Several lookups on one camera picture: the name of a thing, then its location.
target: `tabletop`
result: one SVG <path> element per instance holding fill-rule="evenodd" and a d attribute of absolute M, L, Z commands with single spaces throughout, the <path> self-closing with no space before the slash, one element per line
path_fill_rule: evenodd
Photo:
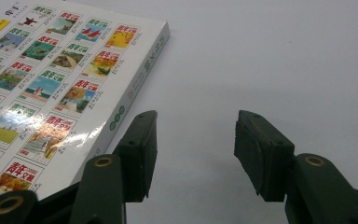
<path fill-rule="evenodd" d="M 332 161 L 358 189 L 358 1 L 67 0 L 165 20 L 171 37 L 108 152 L 134 116 L 158 111 L 150 197 L 128 223 L 287 223 L 234 157 L 239 110 Z"/>

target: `white box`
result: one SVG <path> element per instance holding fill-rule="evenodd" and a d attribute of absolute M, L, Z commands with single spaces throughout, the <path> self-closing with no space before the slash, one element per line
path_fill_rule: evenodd
<path fill-rule="evenodd" d="M 170 32 L 57 0 L 0 0 L 0 194 L 39 200 L 103 154 Z"/>

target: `black robotic claw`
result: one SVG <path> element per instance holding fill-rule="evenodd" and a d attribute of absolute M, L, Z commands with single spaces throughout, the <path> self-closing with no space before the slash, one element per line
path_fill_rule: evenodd
<path fill-rule="evenodd" d="M 30 190 L 0 195 L 0 224 L 126 223 L 125 203 L 147 195 L 157 157 L 156 111 L 138 115 L 112 155 L 86 163 L 82 180 L 42 201 Z"/>
<path fill-rule="evenodd" d="M 290 224 L 358 224 L 358 190 L 334 164 L 300 154 L 266 119 L 240 111 L 234 155 L 266 202 L 283 202 Z"/>

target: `white table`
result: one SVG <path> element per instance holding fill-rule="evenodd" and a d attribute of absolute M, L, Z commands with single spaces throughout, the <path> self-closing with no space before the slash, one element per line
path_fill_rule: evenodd
<path fill-rule="evenodd" d="M 158 160 L 129 224 L 287 223 L 234 157 L 240 109 L 267 118 L 296 154 L 326 157 L 358 189 L 358 1 L 69 0 L 169 22 L 132 118 L 158 111 Z"/>

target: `book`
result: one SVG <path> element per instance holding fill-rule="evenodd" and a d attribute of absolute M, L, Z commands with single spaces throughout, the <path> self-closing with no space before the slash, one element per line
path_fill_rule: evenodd
<path fill-rule="evenodd" d="M 170 36 L 166 21 L 0 0 L 0 194 L 39 200 L 103 154 Z"/>

